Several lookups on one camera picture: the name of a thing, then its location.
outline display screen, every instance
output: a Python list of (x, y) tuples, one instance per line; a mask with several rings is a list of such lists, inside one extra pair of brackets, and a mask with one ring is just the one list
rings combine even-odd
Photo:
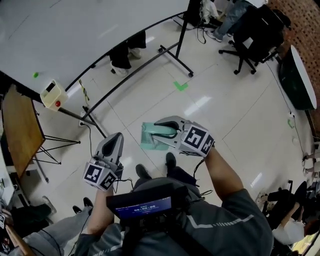
[(153, 214), (171, 208), (171, 197), (155, 201), (145, 202), (137, 205), (115, 208), (120, 219), (136, 218), (143, 215)]

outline brick wall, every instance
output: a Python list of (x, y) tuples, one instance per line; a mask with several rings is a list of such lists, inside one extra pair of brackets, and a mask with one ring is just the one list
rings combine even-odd
[(310, 111), (310, 125), (320, 137), (320, 8), (314, 0), (269, 0), (268, 6), (282, 11), (291, 20), (292, 30), (285, 29), (280, 56), (286, 54), (290, 45), (300, 54), (318, 105), (318, 109)]

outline tiled floor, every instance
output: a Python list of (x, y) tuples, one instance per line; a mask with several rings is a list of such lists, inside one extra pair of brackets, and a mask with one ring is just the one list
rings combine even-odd
[[(141, 60), (132, 60), (132, 70), (152, 58), (160, 44), (169, 46), (178, 41), (180, 28), (173, 21), (162, 23), (147, 31), (147, 48)], [(142, 122), (154, 122), (161, 118), (178, 115), (196, 121), (210, 130), (216, 140), (216, 148), (239, 174), (245, 187), (255, 198), (261, 190), (271, 191), (293, 180), (293, 190), (303, 175), (302, 151), (296, 130), (288, 125), (288, 107), (294, 112), (297, 130), (304, 152), (312, 150), (311, 131), (304, 112), (296, 111), (286, 95), (288, 107), (277, 85), (276, 61), (269, 61), (257, 67), (255, 75), (243, 64), (242, 71), (234, 75), (238, 59), (231, 55), (220, 55), (218, 50), (229, 48), (226, 42), (218, 43), (206, 38), (207, 43), (197, 40), (195, 30), (187, 31), (180, 52), (180, 58), (194, 71), (194, 77), (162, 56), (126, 82), (101, 104), (94, 114), (107, 134), (122, 132), (124, 149), (121, 162), (124, 165), (123, 178), (138, 177), (135, 166), (143, 164), (153, 177), (166, 174), (165, 151), (145, 151), (139, 146)], [(82, 82), (92, 106), (102, 95), (121, 79), (110, 72), (109, 59), (105, 58), (96, 68), (86, 73)], [(188, 84), (184, 91), (176, 89), (174, 82)], [(65, 108), (80, 113), (85, 100), (81, 90), (67, 101)], [(39, 120), (45, 134), (64, 138), (78, 138), (77, 144), (52, 152), (61, 165), (42, 164), (49, 184), (38, 183), (30, 192), (32, 202), (46, 195), (57, 208), (54, 221), (73, 214), (73, 205), (82, 205), (82, 198), (94, 200), (95, 189), (82, 182), (86, 161), (90, 160), (89, 130), (78, 127), (78, 121), (61, 113), (54, 113), (36, 105)], [(91, 127), (92, 150), (103, 139), (95, 127)], [(192, 173), (200, 158), (180, 155), (170, 149), (177, 163)], [(213, 189), (205, 165), (196, 173), (201, 192)], [(128, 182), (119, 183), (118, 193), (131, 189)], [(207, 201), (220, 204), (215, 193)]]

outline person wearing dark gray shirt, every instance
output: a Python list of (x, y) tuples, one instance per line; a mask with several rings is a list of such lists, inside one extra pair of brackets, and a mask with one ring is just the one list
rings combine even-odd
[[(221, 256), (269, 256), (273, 236), (269, 224), (236, 172), (212, 148), (204, 159), (214, 190), (222, 200), (221, 207), (200, 200), (193, 177), (176, 166), (173, 155), (167, 155), (168, 177), (151, 179), (148, 172), (137, 165), (137, 181), (134, 191), (143, 191), (164, 184), (175, 188), (186, 186), (190, 195), (187, 212), (176, 218), (177, 223), (211, 255)], [(120, 256), (126, 236), (120, 224), (113, 223), (113, 213), (106, 205), (106, 197), (113, 190), (98, 190), (88, 221), (87, 234), (81, 234), (74, 256)], [(138, 241), (134, 256), (187, 256), (189, 255), (167, 233), (148, 232)]]

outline black shoe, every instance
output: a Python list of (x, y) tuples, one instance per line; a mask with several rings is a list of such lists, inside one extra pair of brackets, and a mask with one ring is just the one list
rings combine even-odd
[(138, 175), (139, 178), (146, 179), (146, 180), (152, 180), (152, 178), (149, 175), (149, 173), (147, 172), (146, 168), (141, 163), (139, 163), (135, 167), (135, 171), (136, 171), (136, 174)]
[(165, 165), (168, 170), (171, 170), (177, 166), (176, 157), (171, 152), (167, 153), (165, 156)]
[(88, 197), (85, 197), (83, 199), (83, 204), (84, 204), (84, 207), (87, 207), (87, 206), (94, 207), (94, 205), (92, 204), (91, 200)]
[(72, 206), (72, 209), (73, 209), (73, 211), (75, 212), (75, 214), (78, 214), (78, 213), (81, 213), (81, 212), (82, 212), (82, 210), (81, 210), (78, 206), (76, 206), (76, 205)]

